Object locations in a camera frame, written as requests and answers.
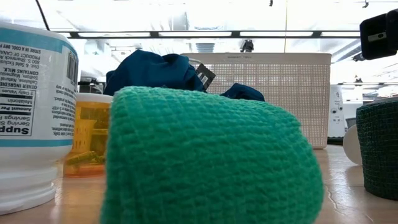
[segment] blue fabric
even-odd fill
[[[221,96],[232,99],[265,101],[264,96],[259,91],[238,83],[235,83],[229,90],[221,94]]]
[[[115,71],[106,74],[105,95],[125,86],[149,86],[202,91],[203,84],[188,57],[168,54],[163,57],[152,52],[136,50],[122,61]]]

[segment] ceiling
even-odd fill
[[[398,1],[370,0],[40,0],[50,30],[56,32],[134,32],[187,30],[299,31],[302,38],[254,38],[255,52],[328,52],[333,55],[331,82],[396,82],[397,57],[354,62],[360,41],[349,32],[372,16],[398,8]],[[34,0],[0,0],[0,21],[45,29]],[[312,38],[308,31],[336,31],[336,38]],[[244,38],[104,39],[117,65],[136,49],[158,54],[239,52]],[[98,71],[103,76],[106,71]],[[370,93],[376,90],[361,90]]]

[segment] white plastic tub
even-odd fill
[[[78,58],[64,36],[0,23],[0,215],[54,198],[70,151]]]

